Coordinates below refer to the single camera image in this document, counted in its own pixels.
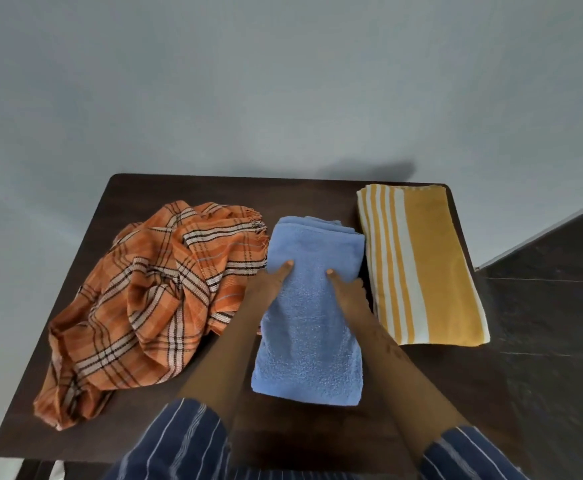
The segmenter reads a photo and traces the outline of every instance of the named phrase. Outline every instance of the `hand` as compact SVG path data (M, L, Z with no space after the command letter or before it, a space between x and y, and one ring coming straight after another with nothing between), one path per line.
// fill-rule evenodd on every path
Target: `hand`
M367 302L367 293L360 278L345 283L333 269L327 270L327 276L334 287L338 306L343 310L344 319L347 320L350 328L355 328L373 317Z
M287 261L273 273L267 273L264 269L258 271L248 279L241 307L251 306L262 317L272 301L278 296L278 292L281 290L287 275L292 272L292 268L293 261Z

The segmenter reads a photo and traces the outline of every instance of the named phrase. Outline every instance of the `forearm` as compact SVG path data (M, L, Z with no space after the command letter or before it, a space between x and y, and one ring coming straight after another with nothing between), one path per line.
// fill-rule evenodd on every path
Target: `forearm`
M245 379L258 325L264 314L261 308L243 302L178 395L206 404L221 418L228 431L232 427L237 399Z
M351 329L416 464L445 431L469 424L371 312Z

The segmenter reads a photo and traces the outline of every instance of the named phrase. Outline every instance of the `tabletop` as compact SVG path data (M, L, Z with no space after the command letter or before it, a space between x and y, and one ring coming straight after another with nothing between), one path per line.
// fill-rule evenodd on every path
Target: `tabletop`
M214 201L252 207L262 214L270 233L280 217L289 215L338 219L360 230L356 191L369 183L372 182L114 175L98 203L50 319L72 301L120 229L147 219L165 203L184 200L198 205ZM473 269L448 188L447 198L469 268ZM369 289L365 264L361 276ZM117 391L97 418L56 431L36 418L32 407L50 359L46 327L0 426L0 456L113 463L136 443L162 406L175 397L214 340L215 337L205 337L185 371L175 379ZM230 438L233 463L297 470L393 474L413 471L402 439L365 368L362 399L355 407L296 403L261 395L249 386L259 343L257 340L253 350ZM405 350L470 422L512 460L524 463L506 379L490 346L412 345L405 346Z

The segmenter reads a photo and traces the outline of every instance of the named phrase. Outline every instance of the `person's left hand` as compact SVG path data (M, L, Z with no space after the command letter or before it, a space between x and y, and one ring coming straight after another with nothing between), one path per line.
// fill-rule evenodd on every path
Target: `person's left hand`
M273 273L267 273L265 269L258 271L248 279L245 298L240 306L250 306L261 316L264 315L269 305L278 296L278 292L281 290L287 275L292 272L292 268L293 261L290 260Z

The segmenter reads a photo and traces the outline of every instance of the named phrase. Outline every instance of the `yellow striped towel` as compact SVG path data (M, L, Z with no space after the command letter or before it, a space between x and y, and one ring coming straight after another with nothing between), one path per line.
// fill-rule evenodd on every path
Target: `yellow striped towel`
M487 320L445 187L372 184L358 191L376 316L399 344L478 346Z

